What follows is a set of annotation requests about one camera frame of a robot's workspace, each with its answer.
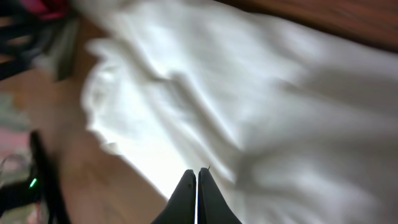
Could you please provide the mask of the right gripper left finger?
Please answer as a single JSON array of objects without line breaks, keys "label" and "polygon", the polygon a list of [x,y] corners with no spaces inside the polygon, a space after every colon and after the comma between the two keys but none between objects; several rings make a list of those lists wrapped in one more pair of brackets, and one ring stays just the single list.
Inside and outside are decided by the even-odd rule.
[{"label": "right gripper left finger", "polygon": [[196,191],[194,171],[186,170],[165,208],[151,224],[194,224]]}]

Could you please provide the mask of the white t-shirt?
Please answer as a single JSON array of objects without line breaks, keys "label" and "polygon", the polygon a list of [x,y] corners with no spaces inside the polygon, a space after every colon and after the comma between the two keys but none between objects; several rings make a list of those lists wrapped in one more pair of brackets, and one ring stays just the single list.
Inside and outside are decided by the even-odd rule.
[{"label": "white t-shirt", "polygon": [[397,222],[397,55],[215,1],[77,1],[110,38],[87,128],[170,198],[209,168],[243,223]]}]

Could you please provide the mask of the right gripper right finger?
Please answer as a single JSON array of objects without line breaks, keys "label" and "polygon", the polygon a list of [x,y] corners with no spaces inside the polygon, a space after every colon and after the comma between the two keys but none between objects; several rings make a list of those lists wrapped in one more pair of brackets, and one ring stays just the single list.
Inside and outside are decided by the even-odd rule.
[{"label": "right gripper right finger", "polygon": [[210,171],[201,168],[198,176],[198,224],[242,224],[231,211]]}]

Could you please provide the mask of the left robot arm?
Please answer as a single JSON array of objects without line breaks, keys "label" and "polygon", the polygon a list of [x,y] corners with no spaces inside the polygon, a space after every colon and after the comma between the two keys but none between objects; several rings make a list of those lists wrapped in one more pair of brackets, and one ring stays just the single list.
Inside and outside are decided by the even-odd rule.
[{"label": "left robot arm", "polygon": [[1,80],[44,67],[56,81],[73,66],[78,14],[68,0],[2,0]]}]

